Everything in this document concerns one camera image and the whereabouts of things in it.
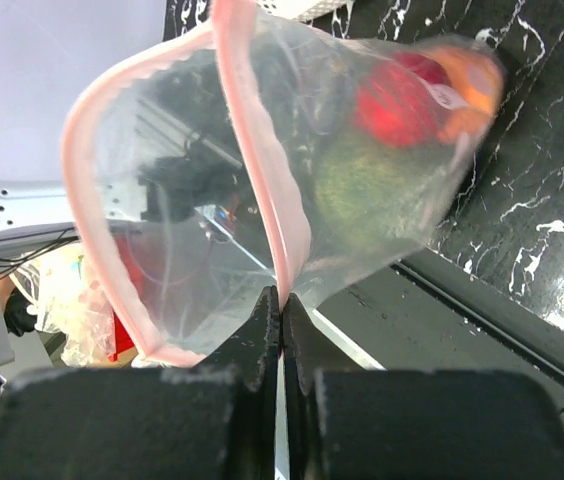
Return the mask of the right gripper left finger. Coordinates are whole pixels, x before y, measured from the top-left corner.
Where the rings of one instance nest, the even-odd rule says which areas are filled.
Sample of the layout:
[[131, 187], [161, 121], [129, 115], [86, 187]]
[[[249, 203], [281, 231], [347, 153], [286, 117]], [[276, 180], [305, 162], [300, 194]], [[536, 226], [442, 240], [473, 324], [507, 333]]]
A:
[[50, 368], [0, 395], [0, 479], [271, 479], [280, 307], [191, 368]]

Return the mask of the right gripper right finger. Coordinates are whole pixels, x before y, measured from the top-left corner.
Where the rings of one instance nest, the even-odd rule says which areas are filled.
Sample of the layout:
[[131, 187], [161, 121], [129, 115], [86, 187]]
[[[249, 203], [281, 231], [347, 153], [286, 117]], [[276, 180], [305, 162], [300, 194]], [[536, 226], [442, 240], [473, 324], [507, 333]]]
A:
[[364, 370], [296, 296], [281, 347], [293, 479], [564, 479], [564, 428], [527, 376]]

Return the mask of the clear zip top bag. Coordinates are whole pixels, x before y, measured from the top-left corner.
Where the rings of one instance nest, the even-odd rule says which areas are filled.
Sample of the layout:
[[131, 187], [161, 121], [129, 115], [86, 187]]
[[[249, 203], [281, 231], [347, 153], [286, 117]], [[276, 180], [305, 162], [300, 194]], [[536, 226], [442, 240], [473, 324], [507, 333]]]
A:
[[353, 113], [374, 64], [447, 45], [490, 55], [504, 78], [475, 39], [338, 39], [254, 1], [216, 1], [201, 25], [119, 62], [80, 94], [61, 143], [67, 198], [92, 271], [142, 357], [195, 365], [245, 323], [262, 289], [315, 308], [427, 244], [486, 134], [447, 144], [437, 131], [426, 141], [452, 157], [448, 207], [424, 242], [347, 247], [325, 225], [314, 181], [337, 136], [369, 135]]

